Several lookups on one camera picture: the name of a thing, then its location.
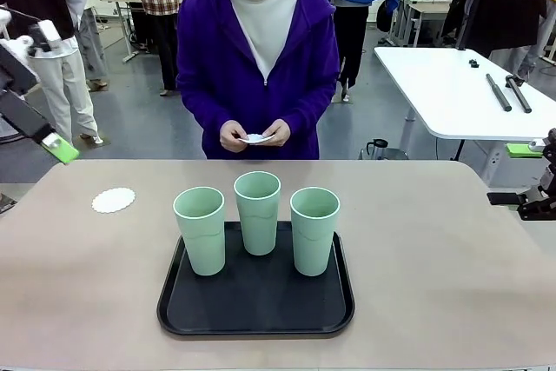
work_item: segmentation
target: white paper coaster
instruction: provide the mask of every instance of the white paper coaster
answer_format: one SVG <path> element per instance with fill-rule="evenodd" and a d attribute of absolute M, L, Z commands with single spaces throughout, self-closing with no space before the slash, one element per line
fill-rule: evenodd
<path fill-rule="evenodd" d="M 106 190 L 93 200 L 93 210 L 98 213 L 114 213 L 127 208 L 135 199 L 136 193 L 131 189 Z"/>
<path fill-rule="evenodd" d="M 265 138 L 265 137 L 262 136 L 261 134 L 249 134 L 249 135 L 247 135 L 247 137 L 248 137 L 249 139 L 241 139 L 241 138 L 240 138 L 240 141 L 244 141 L 245 143 L 248 143 L 248 144 L 250 144 L 250 145 L 253 145 L 253 144 L 255 144 L 255 143 L 266 142 L 266 141 L 268 141 L 269 139 L 274 138 L 275 136 L 274 136 L 274 135 L 271 135 L 271 136 L 267 136 L 267 137 Z"/>

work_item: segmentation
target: purple hoodie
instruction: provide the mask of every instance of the purple hoodie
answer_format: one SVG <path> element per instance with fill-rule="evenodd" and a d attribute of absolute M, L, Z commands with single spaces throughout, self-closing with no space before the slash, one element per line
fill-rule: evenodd
<path fill-rule="evenodd" d="M 316 124 L 330 104 L 340 71 L 328 0 L 298 0 L 288 40 L 265 84 L 230 0 L 184 0 L 178 19 L 178 89 L 204 132 L 211 159 L 318 159 Z M 234 154 L 220 128 L 237 121 L 261 134 L 283 119 L 291 137 L 281 147 L 249 146 Z"/>

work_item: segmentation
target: person's right hand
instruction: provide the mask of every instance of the person's right hand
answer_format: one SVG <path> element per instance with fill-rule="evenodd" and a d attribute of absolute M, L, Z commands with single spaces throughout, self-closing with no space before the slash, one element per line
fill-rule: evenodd
<path fill-rule="evenodd" d="M 220 128 L 220 144 L 230 152 L 238 153 L 247 148 L 247 144 L 238 138 L 248 139 L 247 133 L 236 121 L 227 121 Z"/>

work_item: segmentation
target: hand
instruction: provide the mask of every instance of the hand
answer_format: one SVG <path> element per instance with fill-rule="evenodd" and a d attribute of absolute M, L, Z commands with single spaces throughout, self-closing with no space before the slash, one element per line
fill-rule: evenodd
<path fill-rule="evenodd" d="M 270 125 L 270 128 L 262 133 L 262 136 L 265 138 L 271 135 L 274 135 L 274 138 L 258 143 L 257 145 L 261 145 L 262 147 L 282 147 L 284 143 L 288 141 L 292 132 L 287 123 L 285 123 L 282 119 L 277 119 L 272 125 Z"/>
<path fill-rule="evenodd" d="M 230 152 L 238 153 L 247 148 L 247 144 L 238 138 L 248 139 L 245 130 L 236 121 L 227 121 L 220 128 L 220 144 Z"/>

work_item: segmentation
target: green cup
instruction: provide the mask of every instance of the green cup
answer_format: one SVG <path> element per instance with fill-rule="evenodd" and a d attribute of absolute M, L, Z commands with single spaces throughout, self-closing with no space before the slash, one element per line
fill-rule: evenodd
<path fill-rule="evenodd" d="M 321 275 L 327 269 L 340 199 L 329 190 L 309 187 L 296 191 L 289 204 L 295 268 L 310 277 Z"/>
<path fill-rule="evenodd" d="M 224 196 L 217 189 L 195 187 L 174 200 L 191 268 L 198 275 L 214 275 L 226 262 Z"/>
<path fill-rule="evenodd" d="M 264 171 L 247 173 L 235 180 L 243 246 L 251 255 L 269 254 L 276 246 L 280 189 L 280 179 Z"/>

